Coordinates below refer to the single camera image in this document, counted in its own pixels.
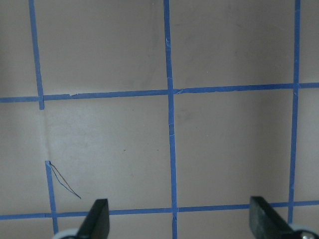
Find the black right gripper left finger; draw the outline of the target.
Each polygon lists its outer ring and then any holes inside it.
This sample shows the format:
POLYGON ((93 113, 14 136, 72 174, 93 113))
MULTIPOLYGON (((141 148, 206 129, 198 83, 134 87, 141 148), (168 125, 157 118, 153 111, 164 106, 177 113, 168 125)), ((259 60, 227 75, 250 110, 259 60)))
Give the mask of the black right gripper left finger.
POLYGON ((108 199, 97 199, 79 228, 77 239, 107 239, 110 232, 108 199))

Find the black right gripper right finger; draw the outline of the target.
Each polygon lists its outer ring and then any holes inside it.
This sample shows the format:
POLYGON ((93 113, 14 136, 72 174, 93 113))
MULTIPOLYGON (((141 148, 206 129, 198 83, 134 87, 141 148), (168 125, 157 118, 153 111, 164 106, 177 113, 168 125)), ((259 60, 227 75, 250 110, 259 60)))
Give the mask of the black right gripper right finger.
POLYGON ((249 227, 256 239, 295 239, 294 230, 261 196, 250 197, 249 227))

